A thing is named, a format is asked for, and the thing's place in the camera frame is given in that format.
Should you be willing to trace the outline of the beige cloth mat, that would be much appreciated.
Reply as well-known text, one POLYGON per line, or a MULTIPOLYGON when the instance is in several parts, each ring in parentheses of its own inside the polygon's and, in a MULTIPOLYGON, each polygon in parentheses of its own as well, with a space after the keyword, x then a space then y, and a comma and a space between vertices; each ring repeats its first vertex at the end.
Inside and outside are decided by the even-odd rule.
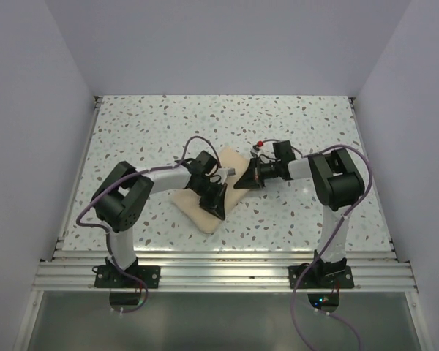
MULTIPOLYGON (((234 188, 234 184, 247 169, 249 160, 229 146, 220 151, 219 158, 223 167, 232 167, 236 171, 236 174, 228 177, 226 181, 228 188, 225 193, 225 213, 229 214, 249 192, 248 189, 234 188)), ((205 234, 212 234, 222 223, 222 220, 200 208, 200 197, 191 189, 176 190, 170 196, 170 200, 205 234)))

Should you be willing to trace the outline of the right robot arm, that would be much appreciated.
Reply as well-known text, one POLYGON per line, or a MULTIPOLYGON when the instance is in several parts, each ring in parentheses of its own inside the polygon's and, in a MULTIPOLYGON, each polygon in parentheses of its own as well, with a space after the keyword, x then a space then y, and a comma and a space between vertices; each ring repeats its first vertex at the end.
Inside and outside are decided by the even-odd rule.
POLYGON ((321 152, 301 155, 288 140, 270 140, 274 157, 263 162, 263 142, 252 147, 252 158, 247 170, 234 184, 235 189, 262 189, 265 180, 281 178, 285 181, 310 179, 315 193, 323 206, 323 227, 314 261, 309 264, 313 282, 328 287, 337 279, 337 274, 346 269, 346 239, 348 218, 354 208, 368 195, 372 187, 372 172, 368 172, 369 183, 364 180, 351 158, 352 151, 362 159, 364 155, 353 147, 335 145, 321 152))

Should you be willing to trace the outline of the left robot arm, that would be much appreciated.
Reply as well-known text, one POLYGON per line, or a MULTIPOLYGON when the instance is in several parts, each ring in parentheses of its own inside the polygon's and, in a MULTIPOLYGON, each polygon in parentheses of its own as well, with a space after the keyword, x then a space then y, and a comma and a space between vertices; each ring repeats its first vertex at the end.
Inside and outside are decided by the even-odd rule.
POLYGON ((94 193, 90 207, 104 227, 114 266, 112 279, 129 287, 138 277, 137 257, 132 227, 139 220, 149 196, 173 189, 190 189, 200 197, 202 210, 225 219, 225 196, 228 177, 236 174, 231 167, 221 167, 211 154, 202 151, 194 159, 179 160, 172 165, 139 170, 128 162, 118 163, 94 193))

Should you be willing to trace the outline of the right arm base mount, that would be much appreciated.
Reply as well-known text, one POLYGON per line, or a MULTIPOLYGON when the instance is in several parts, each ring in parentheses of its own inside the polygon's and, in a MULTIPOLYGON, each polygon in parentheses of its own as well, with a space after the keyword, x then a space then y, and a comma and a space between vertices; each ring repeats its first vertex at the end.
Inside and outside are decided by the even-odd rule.
POLYGON ((335 263, 319 259, 306 273, 309 263, 288 266, 290 288, 298 289, 353 289, 355 283, 351 267, 343 258, 335 263))

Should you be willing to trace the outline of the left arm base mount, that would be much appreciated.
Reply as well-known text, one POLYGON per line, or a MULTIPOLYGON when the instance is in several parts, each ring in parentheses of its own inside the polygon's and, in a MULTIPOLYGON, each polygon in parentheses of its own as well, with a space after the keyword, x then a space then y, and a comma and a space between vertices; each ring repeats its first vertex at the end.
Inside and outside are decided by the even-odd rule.
POLYGON ((92 268, 96 275, 96 288, 142 288, 157 289, 160 283, 161 267, 158 265, 139 265, 135 260, 123 273, 106 258, 103 265, 92 268))

